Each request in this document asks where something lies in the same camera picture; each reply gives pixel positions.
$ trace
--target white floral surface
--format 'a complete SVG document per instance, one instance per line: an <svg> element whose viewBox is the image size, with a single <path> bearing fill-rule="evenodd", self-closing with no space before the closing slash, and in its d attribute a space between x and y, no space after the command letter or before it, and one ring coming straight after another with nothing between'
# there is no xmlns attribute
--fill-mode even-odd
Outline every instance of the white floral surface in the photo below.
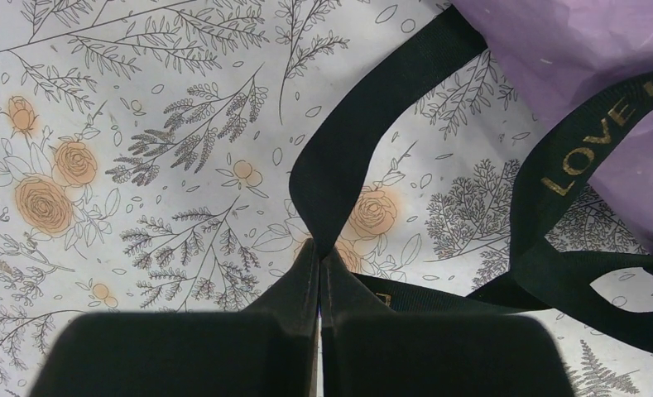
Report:
<svg viewBox="0 0 653 397"><path fill-rule="evenodd" d="M307 238L288 172L340 99L446 2L0 0L0 395L26 395L93 311L239 310ZM337 249L466 294L507 269L520 162L544 129L483 53L375 154ZM641 252L587 189L547 237ZM642 270L602 277L653 310ZM653 397L653 355L550 310L577 395Z"/></svg>

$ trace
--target floral tablecloth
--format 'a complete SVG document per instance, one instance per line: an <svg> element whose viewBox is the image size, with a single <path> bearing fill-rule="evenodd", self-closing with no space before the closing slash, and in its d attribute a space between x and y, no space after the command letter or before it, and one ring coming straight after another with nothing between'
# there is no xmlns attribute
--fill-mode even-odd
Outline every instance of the floral tablecloth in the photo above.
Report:
<svg viewBox="0 0 653 397"><path fill-rule="evenodd" d="M287 190L301 148L447 6L0 0L0 395L26 395L82 313L239 310L270 288L308 237ZM483 53L383 138L339 253L370 275L483 285L507 269L512 182L544 133ZM591 189L547 238L643 252ZM653 309L642 270L593 286ZM653 397L653 355L534 317L578 395Z"/></svg>

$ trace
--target letter o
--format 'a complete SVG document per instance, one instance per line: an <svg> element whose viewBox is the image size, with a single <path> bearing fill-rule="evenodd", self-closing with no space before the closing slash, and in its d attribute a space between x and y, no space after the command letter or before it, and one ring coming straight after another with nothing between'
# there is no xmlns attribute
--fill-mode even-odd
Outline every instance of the letter o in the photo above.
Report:
<svg viewBox="0 0 653 397"><path fill-rule="evenodd" d="M569 165L569 157L575 153L587 156L588 159L587 165L585 165L584 168L582 168L581 170L573 168ZM573 151L568 153L567 156L563 159L563 170L567 172L569 175L580 175L585 170L587 170L587 168L589 168L590 165L592 165L592 161L594 161L594 152L592 151L592 149L589 149L588 147L578 147L577 149L574 149Z"/></svg>

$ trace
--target purple wrapping paper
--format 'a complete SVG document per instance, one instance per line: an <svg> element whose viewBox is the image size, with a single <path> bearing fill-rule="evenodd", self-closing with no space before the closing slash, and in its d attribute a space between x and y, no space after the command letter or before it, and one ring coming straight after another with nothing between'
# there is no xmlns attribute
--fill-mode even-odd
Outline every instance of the purple wrapping paper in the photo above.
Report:
<svg viewBox="0 0 653 397"><path fill-rule="evenodd" d="M592 95L653 70L653 0L453 0L550 129ZM590 184L653 253L653 112Z"/></svg>

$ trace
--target purple plastic bag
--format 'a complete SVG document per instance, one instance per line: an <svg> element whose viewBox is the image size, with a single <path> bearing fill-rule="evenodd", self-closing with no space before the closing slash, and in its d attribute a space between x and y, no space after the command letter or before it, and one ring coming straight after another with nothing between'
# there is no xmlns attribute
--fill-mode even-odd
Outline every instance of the purple plastic bag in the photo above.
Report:
<svg viewBox="0 0 653 397"><path fill-rule="evenodd" d="M607 86L653 70L653 0L453 0L550 129ZM653 253L653 112L590 184Z"/></svg>

